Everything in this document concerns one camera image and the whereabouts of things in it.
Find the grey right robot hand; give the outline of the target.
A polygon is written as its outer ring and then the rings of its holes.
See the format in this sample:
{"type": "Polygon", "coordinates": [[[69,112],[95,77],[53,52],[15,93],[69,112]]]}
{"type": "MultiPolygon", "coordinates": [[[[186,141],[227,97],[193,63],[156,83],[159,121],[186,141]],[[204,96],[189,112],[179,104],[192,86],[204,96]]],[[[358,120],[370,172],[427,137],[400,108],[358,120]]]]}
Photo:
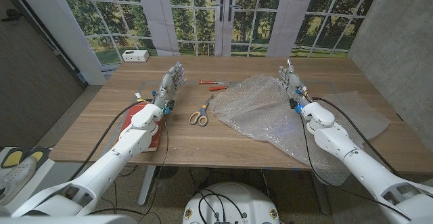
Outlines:
{"type": "Polygon", "coordinates": [[[312,102],[312,99],[307,95],[306,86],[295,72],[290,58],[287,59],[287,66],[279,67],[278,74],[279,84],[289,96],[291,109],[300,114],[302,109],[312,102]]]}

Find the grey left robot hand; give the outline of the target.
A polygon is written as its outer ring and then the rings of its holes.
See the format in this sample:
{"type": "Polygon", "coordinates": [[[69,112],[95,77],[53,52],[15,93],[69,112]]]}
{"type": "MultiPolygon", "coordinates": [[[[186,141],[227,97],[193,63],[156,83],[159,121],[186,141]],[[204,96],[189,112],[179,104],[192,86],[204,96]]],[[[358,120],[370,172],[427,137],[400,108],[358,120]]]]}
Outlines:
{"type": "Polygon", "coordinates": [[[184,67],[176,62],[162,77],[160,86],[154,96],[153,104],[158,106],[163,113],[168,114],[175,106],[175,93],[186,82],[184,67]]]}

